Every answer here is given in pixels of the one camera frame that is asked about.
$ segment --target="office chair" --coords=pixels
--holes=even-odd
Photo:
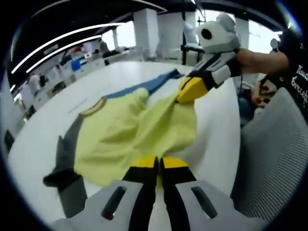
[[[241,133],[238,173],[231,194],[248,217],[271,221],[295,191],[308,162],[308,126],[280,88]]]

